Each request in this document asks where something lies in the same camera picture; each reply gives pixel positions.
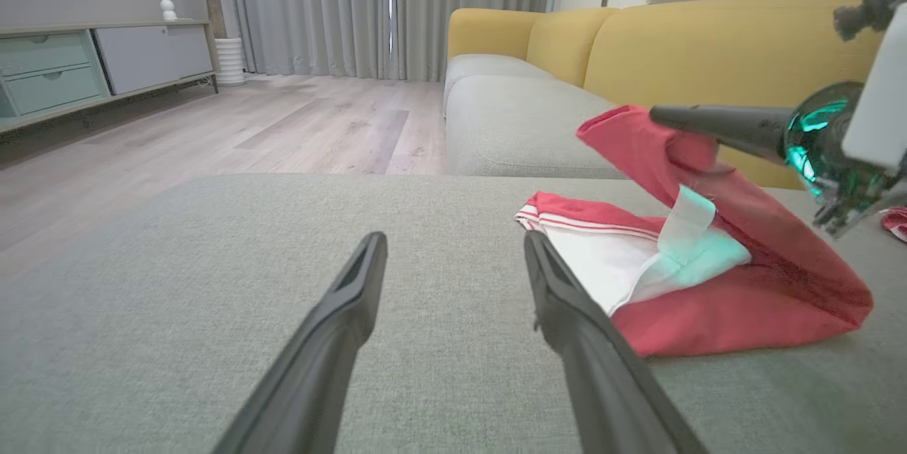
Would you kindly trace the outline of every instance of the red fabric piece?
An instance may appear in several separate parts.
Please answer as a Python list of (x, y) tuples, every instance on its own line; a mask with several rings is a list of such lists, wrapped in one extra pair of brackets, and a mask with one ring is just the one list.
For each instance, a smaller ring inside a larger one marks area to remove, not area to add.
[(881, 227), (894, 234), (898, 240), (907, 242), (907, 206), (888, 209), (885, 216), (881, 218)]
[[(809, 344), (858, 329), (871, 311), (866, 285), (828, 244), (738, 171), (716, 165), (713, 139), (656, 125), (638, 106), (590, 119), (577, 136), (665, 205), (674, 205), (680, 185), (712, 199), (713, 225), (753, 257), (698, 286), (616, 311), (615, 325), (642, 356)], [(611, 205), (550, 193), (536, 195), (534, 205), (602, 224), (660, 230), (664, 222), (615, 218)]]

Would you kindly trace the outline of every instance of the folded garment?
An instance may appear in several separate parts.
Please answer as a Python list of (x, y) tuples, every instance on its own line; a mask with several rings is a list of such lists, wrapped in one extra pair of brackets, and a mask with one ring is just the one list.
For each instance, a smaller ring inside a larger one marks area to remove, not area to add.
[(705, 283), (616, 310), (615, 325), (642, 356), (809, 344), (859, 328), (871, 311), (866, 285), (828, 244), (716, 163), (715, 140), (655, 125), (638, 106), (590, 119), (577, 136), (665, 205), (674, 205), (681, 186), (708, 198), (712, 227), (752, 256)]
[(749, 263), (740, 242), (709, 227), (713, 218), (715, 205), (687, 187), (667, 219), (544, 192), (516, 215), (527, 229), (545, 232), (609, 316), (626, 303), (686, 289)]
[(881, 227), (894, 234), (898, 240), (907, 242), (907, 206), (889, 208), (881, 218)]

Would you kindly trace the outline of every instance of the cabinet door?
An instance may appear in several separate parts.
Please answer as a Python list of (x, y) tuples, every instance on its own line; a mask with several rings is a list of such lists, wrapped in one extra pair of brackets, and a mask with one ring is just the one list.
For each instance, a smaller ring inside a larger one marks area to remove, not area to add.
[(208, 39), (201, 25), (169, 25), (167, 44), (179, 78), (213, 71)]
[(179, 79), (164, 25), (94, 31), (114, 95)]

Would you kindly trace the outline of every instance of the wooden floor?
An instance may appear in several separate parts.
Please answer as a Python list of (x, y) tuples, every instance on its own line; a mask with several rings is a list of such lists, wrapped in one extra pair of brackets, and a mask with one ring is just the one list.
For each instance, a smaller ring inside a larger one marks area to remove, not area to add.
[(249, 76), (0, 141), (0, 283), (169, 187), (235, 173), (440, 174), (443, 85)]

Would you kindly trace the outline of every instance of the small white figurine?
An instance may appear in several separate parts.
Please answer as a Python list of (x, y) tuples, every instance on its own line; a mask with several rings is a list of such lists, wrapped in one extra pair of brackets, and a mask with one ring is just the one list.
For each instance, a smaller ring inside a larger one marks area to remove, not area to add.
[(165, 21), (175, 21), (176, 20), (176, 12), (173, 11), (173, 8), (174, 8), (173, 1), (171, 1), (171, 0), (162, 0), (161, 1), (161, 9), (163, 9), (163, 11), (164, 11), (164, 20)]

